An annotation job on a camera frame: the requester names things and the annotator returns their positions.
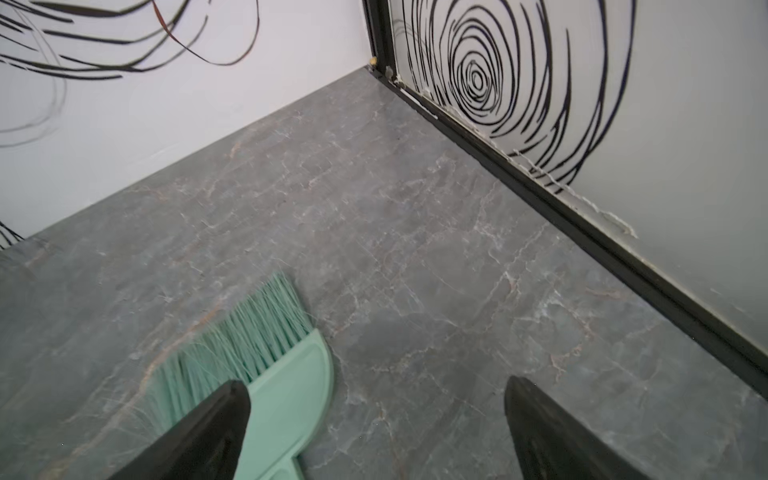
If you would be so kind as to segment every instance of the marble veining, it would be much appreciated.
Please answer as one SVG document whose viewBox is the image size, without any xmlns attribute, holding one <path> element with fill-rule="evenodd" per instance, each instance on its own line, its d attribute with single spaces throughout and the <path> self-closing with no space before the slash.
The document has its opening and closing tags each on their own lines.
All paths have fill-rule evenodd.
<svg viewBox="0 0 768 480">
<path fill-rule="evenodd" d="M 0 477 L 105 478 L 169 349 L 274 270 L 334 355 L 306 477 L 513 478 L 526 375 L 653 478 L 765 478 L 768 408 L 366 71 L 0 253 Z"/>
</svg>

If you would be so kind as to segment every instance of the spiral drawing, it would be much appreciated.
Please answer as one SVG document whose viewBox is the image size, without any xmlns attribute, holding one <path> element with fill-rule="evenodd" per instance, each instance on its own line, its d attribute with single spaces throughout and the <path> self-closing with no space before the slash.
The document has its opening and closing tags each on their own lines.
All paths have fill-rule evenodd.
<svg viewBox="0 0 768 480">
<path fill-rule="evenodd" d="M 605 138 L 629 75 L 637 0 L 402 0 L 402 80 L 556 193 Z"/>
<path fill-rule="evenodd" d="M 0 0 L 0 147 L 39 140 L 55 129 L 67 82 L 144 74 L 188 53 L 220 66 L 256 44 L 258 0 L 114 0 L 107 8 L 74 2 Z M 158 8 L 163 7 L 165 16 Z"/>
</svg>

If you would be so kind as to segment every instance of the wall mural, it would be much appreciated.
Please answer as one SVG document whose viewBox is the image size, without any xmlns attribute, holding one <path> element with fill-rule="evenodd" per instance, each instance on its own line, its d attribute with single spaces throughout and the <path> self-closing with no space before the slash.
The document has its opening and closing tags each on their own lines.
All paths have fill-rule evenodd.
<svg viewBox="0 0 768 480">
<path fill-rule="evenodd" d="M 402 81 L 555 193 L 616 116 L 636 0 L 392 0 Z"/>
<path fill-rule="evenodd" d="M 115 81 L 145 74 L 184 53 L 212 65 L 235 65 L 256 44 L 258 0 L 157 2 L 170 14 L 162 15 L 156 0 L 114 0 L 111 9 L 0 0 L 0 104 L 23 105 L 13 110 L 25 112 L 23 118 L 0 118 L 0 148 L 27 144 L 54 131 L 69 81 Z M 221 25 L 231 15 L 243 20 L 234 33 Z M 22 82 L 23 89 L 13 88 Z M 0 235 L 0 248 L 3 242 L 7 246 L 21 239 L 1 223 Z"/>
</svg>

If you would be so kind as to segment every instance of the black line drawing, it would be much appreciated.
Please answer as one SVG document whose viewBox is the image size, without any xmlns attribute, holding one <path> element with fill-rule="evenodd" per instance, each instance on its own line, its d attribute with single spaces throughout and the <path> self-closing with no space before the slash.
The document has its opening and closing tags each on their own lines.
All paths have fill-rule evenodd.
<svg viewBox="0 0 768 480">
<path fill-rule="evenodd" d="M 161 0 L 140 0 L 109 10 L 0 0 L 0 68 L 17 71 L 2 74 L 11 77 L 16 73 L 19 78 L 20 72 L 44 78 L 25 76 L 18 80 L 24 82 L 25 91 L 6 92 L 30 95 L 30 108 L 35 111 L 27 118 L 6 118 L 0 123 L 0 147 L 27 144 L 53 131 L 54 120 L 65 105 L 69 80 L 105 81 L 142 74 L 170 64 L 187 51 L 213 65 L 235 65 L 256 44 L 258 0 L 162 0 L 166 10 L 173 6 L 173 14 L 166 18 L 160 15 L 156 2 Z M 238 27 L 249 29 L 240 35 L 240 45 L 223 45 L 230 50 L 228 58 L 211 61 L 192 48 L 206 40 L 210 20 L 220 12 L 217 8 L 243 15 L 251 12 L 254 18 Z"/>
<path fill-rule="evenodd" d="M 8 228 L 4 223 L 0 222 L 0 250 L 5 250 L 14 243 L 24 240 L 24 237 Z"/>
<path fill-rule="evenodd" d="M 560 193 L 621 104 L 637 0 L 553 3 L 401 0 L 392 23 L 403 81 Z"/>
</svg>

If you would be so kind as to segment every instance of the white wall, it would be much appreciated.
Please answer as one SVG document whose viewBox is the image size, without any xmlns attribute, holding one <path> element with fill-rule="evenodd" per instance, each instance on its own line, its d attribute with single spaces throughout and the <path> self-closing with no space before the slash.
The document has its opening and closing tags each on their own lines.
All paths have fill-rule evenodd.
<svg viewBox="0 0 768 480">
<path fill-rule="evenodd" d="M 109 8 L 135 2 L 123 3 L 110 2 Z M 181 1 L 157 3 L 169 21 Z M 207 3 L 192 0 L 187 24 L 180 22 L 176 35 L 191 40 L 200 24 L 195 18 L 208 13 L 205 35 L 193 50 L 213 60 L 230 59 L 247 44 L 257 3 L 227 0 L 213 2 L 221 5 L 214 12 L 194 10 Z M 359 0 L 261 0 L 258 8 L 256 44 L 232 66 L 209 65 L 184 53 L 156 71 L 107 81 L 62 81 L 0 64 L 0 144 L 40 137 L 0 147 L 0 220 L 23 236 L 36 233 L 350 73 L 370 57 Z M 21 21 L 7 6 L 0 6 L 0 13 Z M 34 15 L 26 19 L 40 30 L 60 23 Z M 158 28 L 151 7 L 120 21 L 76 20 L 78 31 L 110 38 Z M 34 45 L 29 35 L 24 40 L 14 31 L 0 33 Z M 134 53 L 44 34 L 38 39 L 47 39 L 56 54 L 99 61 Z M 14 47 L 0 38 L 0 54 Z M 168 42 L 165 49 L 161 54 L 169 58 L 180 47 Z M 66 89 L 57 118 L 23 132 L 2 132 L 44 114 L 53 88 L 59 99 Z"/>
</svg>

